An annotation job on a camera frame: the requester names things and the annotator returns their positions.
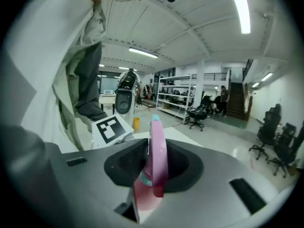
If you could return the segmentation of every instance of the pink object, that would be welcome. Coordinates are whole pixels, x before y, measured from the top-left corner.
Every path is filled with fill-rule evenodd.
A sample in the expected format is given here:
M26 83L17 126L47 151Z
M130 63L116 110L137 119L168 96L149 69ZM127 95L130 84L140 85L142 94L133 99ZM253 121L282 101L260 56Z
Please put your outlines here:
M167 145L160 121L151 121L149 156L133 185L135 207L142 223L158 207L168 180Z

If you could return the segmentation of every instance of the chair base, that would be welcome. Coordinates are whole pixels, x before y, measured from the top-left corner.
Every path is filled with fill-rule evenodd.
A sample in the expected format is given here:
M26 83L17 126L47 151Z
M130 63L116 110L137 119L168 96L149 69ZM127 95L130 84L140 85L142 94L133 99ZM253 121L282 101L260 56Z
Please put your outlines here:
M261 154L263 154L263 155L266 156L266 161L269 159L268 154L266 154L266 152L265 152L264 146L265 146L265 144L263 144L261 147L260 147L260 146L257 146L257 145L253 145L253 146L249 149L249 151L251 151L251 150L257 150L257 151L258 151L258 156L257 156L256 160L258 160L258 159L260 158Z
M200 128L200 131L202 132L203 131L203 128L205 127L204 124L202 124L200 122L200 120L194 120L194 122L187 122L188 124L192 124L190 126L190 129L193 127L193 126L198 126Z
M284 172L283 178L286 177L287 172L286 172L286 169L285 169L285 164L284 164L282 161L280 161L280 160L277 159L277 158L274 158L274 159L272 159L272 160L267 161L267 164L269 164L269 163L273 163L273 164L276 165L276 170L275 170L275 172L274 172L274 176L276 176L276 174L277 174L279 168L281 167L282 170L283 170L283 172Z

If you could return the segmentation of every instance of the ceiling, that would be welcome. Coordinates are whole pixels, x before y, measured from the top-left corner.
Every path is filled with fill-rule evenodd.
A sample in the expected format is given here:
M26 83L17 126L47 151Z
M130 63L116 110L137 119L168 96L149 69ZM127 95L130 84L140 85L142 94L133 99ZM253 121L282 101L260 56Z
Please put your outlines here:
M274 0L247 0L251 33L241 34L234 0L103 0L107 37L102 71L131 67L147 74L198 60L246 61L272 53ZM129 47L151 52L154 59Z

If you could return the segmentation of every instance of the shelving unit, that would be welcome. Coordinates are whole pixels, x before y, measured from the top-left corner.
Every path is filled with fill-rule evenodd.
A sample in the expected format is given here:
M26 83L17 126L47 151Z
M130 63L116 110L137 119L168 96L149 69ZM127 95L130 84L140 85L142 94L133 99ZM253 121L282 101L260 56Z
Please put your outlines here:
M171 115L174 115L178 118L183 119L183 122L185 122L186 118L188 117L187 111L186 109L188 109L188 105L189 105L189 100L191 98L193 98L193 96L190 96L191 90L194 89L195 87L192 86L192 74L189 75L183 75L183 76L173 76L173 77L166 77L166 78L160 78L159 80L159 85L158 85L158 89L159 91L162 88L168 88L169 90L173 90L175 88L184 88L184 89L188 89L188 95L173 95L173 94L166 94L166 93L160 93L158 91L157 93L157 101L156 101L156 109L169 113ZM189 80L189 84L185 84L185 85L161 85L161 83L163 83L164 81L177 81L177 80ZM160 99L159 96L160 95L166 95L166 96L177 96L180 98L186 98L186 105L181 105L181 104L175 104L175 103L171 103L169 100L167 99ZM177 106L179 107L179 109L176 108L169 108L169 109L164 109L162 106L159 106L159 103L163 103L163 104L170 104L173 106Z

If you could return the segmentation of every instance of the green floor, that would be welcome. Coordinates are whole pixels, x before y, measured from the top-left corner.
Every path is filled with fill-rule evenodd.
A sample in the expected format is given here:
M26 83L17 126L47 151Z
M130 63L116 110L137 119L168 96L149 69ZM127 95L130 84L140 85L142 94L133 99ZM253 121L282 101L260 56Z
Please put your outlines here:
M257 132L259 127L261 126L261 123L252 117L249 119L248 122L245 122L241 119L234 118L231 116L222 117L222 115L219 115L219 114L211 115L211 119L224 123L224 124L228 124L228 125L240 128L240 129L246 129L246 130L248 130L250 132L254 132L254 133Z

